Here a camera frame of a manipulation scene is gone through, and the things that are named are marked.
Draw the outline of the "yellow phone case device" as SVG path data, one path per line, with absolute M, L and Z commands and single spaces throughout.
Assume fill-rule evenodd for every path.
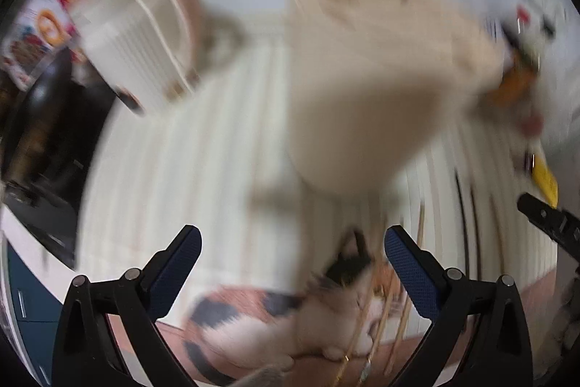
M 543 195 L 544 200 L 548 205 L 553 208 L 558 207 L 559 190 L 558 181 L 555 179 L 555 175 L 551 172 L 547 161 L 544 159 L 541 153 L 538 153 L 536 150 L 532 150 L 530 154 L 531 177 L 534 184 L 538 188 L 539 192 Z

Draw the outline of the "striped cat table mat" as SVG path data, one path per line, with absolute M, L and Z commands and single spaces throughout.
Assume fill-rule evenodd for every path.
M 443 266 L 465 271 L 457 169 L 470 277 L 477 279 L 473 183 L 482 280 L 503 273 L 515 279 L 532 344 L 541 345 L 558 304 L 558 250 L 516 207 L 521 193 L 535 191 L 512 163 L 529 144 L 506 126 L 468 116 L 379 193 L 319 193 L 296 174 L 286 151 L 287 63 L 284 41 L 263 37 L 211 67 L 191 97 L 158 115 L 142 117 L 115 103 L 84 190 L 79 271 L 94 281 L 116 278 L 195 225 L 202 254 L 160 324 L 186 369 L 201 381 L 227 384 L 280 358 L 292 365 L 291 384 L 328 386 L 370 283 L 324 287 L 323 271 L 343 236 L 357 227 L 370 249 L 369 204 L 378 201 L 385 226 L 402 224 L 417 237 L 424 200 L 423 247 Z M 370 384 L 391 378 L 428 328 L 411 308 L 394 371 L 385 377 L 404 300 L 402 292 L 394 295 Z M 381 309 L 376 296 L 342 386 L 356 384 Z

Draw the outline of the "black frying pan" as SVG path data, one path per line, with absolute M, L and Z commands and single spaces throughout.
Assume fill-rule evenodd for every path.
M 73 62 L 68 46 L 38 63 L 39 76 L 18 101 L 2 140 L 1 178 L 26 186 L 36 169 L 72 85 Z

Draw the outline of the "black induction cooktop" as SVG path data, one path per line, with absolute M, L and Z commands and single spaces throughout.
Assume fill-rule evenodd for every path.
M 45 151 L 22 192 L 8 185 L 6 204 L 39 244 L 76 266 L 80 205 L 88 170 L 116 94 L 104 82 L 72 83 Z

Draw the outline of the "beige utensil holder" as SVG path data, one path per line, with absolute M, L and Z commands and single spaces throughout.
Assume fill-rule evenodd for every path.
M 453 0 L 288 0 L 288 153 L 326 193 L 385 185 L 500 83 L 501 46 Z

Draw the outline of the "pink white electric kettle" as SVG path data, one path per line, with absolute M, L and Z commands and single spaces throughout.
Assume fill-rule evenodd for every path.
M 84 55 L 133 111 L 160 112 L 198 82 L 200 0 L 77 0 L 69 16 Z

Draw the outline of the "colourful wall sticker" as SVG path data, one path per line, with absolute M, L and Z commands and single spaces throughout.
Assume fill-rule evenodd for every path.
M 76 28 L 69 10 L 78 0 L 26 0 L 1 39 L 1 69 L 18 89 L 37 76 L 37 64 L 70 40 Z

